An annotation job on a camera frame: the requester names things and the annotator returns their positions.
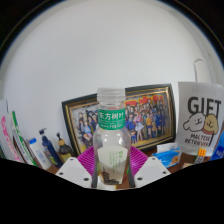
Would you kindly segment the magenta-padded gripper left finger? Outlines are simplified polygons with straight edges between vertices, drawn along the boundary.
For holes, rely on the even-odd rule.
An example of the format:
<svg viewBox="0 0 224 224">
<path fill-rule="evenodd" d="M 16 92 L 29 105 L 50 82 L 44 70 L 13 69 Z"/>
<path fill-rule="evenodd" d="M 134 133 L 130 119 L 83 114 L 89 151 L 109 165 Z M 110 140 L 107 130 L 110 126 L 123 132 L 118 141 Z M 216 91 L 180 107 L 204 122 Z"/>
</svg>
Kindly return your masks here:
<svg viewBox="0 0 224 224">
<path fill-rule="evenodd" d="M 94 149 L 85 150 L 78 157 L 70 157 L 56 173 L 57 176 L 84 188 L 97 186 Z"/>
</svg>

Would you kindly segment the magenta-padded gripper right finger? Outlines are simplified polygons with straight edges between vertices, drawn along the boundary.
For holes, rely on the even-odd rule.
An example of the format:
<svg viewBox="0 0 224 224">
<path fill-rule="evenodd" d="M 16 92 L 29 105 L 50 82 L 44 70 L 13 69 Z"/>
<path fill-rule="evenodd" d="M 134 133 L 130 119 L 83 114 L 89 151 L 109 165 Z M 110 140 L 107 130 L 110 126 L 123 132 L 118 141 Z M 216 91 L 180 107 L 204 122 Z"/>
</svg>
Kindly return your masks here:
<svg viewBox="0 0 224 224">
<path fill-rule="evenodd" d="M 131 188 L 146 186 L 169 174 L 170 172 L 156 157 L 148 157 L 139 149 L 131 148 L 129 165 L 129 184 Z"/>
</svg>

